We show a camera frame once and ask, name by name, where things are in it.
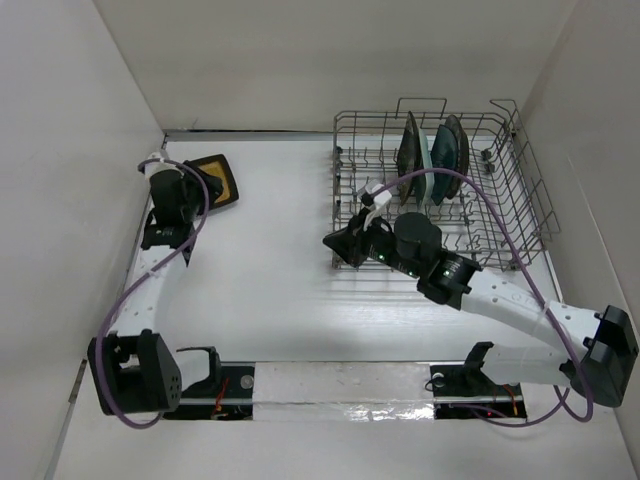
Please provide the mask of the square yellow brown plate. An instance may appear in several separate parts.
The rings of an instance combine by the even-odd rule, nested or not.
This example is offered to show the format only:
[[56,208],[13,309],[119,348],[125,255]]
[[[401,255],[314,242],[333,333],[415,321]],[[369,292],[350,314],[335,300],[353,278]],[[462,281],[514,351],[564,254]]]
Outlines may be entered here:
[[184,164],[194,169],[207,184],[210,211],[226,207],[239,200],[236,180],[223,154],[187,160]]

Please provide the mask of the square black floral plate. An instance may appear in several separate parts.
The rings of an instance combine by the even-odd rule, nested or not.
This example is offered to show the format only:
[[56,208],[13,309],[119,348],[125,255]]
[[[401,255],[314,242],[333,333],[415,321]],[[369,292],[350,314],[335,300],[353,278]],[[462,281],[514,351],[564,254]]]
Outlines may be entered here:
[[414,114],[409,111],[396,157],[398,176],[403,177],[416,170],[422,169],[421,160],[419,128]]

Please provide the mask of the light green floral plate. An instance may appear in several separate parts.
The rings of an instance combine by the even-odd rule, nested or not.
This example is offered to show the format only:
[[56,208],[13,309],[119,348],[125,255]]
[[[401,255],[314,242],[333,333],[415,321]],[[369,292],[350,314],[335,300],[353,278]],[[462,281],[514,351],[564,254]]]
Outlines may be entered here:
[[[423,129],[418,130],[418,138],[420,140],[420,154],[422,161],[422,169],[432,168],[431,155],[428,148],[428,139]],[[433,172],[424,173],[416,180],[416,200],[419,208],[425,207],[431,200],[433,188],[435,186],[435,178]]]

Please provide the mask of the square teal plate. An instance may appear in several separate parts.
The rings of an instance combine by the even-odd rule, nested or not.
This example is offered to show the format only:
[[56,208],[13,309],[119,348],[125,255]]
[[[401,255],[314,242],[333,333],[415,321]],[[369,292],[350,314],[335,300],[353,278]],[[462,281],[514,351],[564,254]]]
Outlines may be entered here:
[[[459,145],[454,132],[441,124],[431,148],[431,162],[433,168],[457,170]],[[434,205],[440,205],[445,199],[453,198],[458,187],[458,178],[448,174],[435,173],[434,187],[431,200]]]

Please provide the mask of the round cream plate metallic rim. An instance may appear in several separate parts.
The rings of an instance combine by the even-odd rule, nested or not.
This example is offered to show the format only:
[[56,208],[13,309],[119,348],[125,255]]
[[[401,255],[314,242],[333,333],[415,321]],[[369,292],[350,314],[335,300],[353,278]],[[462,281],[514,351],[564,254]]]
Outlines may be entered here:
[[[449,115],[445,121],[445,126],[451,130],[457,142],[458,156],[456,160],[455,171],[466,176],[469,170],[469,140],[464,131],[459,118],[453,114]],[[447,199],[453,199],[460,190],[462,181],[458,177],[451,179],[449,188],[446,193]]]

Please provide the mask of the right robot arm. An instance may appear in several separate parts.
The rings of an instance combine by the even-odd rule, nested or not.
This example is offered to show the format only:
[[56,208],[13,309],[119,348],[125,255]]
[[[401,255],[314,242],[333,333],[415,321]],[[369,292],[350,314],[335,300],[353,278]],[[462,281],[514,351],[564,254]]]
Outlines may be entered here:
[[536,383],[571,388],[610,408],[624,399],[639,354],[629,315],[613,305],[593,311],[523,289],[477,262],[447,250],[442,232],[420,213],[381,218],[353,216],[322,242],[354,268],[371,259],[417,281],[427,299],[501,322],[540,341],[538,347],[476,343],[462,368],[474,393],[495,384]]

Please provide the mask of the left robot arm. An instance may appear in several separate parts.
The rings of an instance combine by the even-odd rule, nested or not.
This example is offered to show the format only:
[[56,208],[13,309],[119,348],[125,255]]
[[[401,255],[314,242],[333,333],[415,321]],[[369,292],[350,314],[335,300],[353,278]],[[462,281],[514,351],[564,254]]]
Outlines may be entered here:
[[147,163],[151,208],[133,263],[134,281],[88,347],[106,415],[173,412],[182,397],[217,395],[225,381],[212,346],[171,349],[160,334],[171,296],[189,266],[205,214],[236,198],[218,167]]

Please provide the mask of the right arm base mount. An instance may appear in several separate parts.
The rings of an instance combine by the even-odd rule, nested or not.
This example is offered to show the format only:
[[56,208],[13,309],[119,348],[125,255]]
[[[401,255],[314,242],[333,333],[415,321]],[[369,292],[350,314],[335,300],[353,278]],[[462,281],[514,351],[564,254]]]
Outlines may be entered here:
[[434,401],[437,420],[522,419],[527,410],[520,384],[493,383],[462,364],[430,364],[424,388]]

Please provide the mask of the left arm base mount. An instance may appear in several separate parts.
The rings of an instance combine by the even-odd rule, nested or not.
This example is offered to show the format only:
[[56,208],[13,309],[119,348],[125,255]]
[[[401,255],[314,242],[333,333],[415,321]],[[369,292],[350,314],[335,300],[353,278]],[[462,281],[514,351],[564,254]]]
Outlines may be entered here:
[[164,420],[243,421],[253,418],[255,363],[223,362],[221,379],[213,387],[199,382],[189,387]]

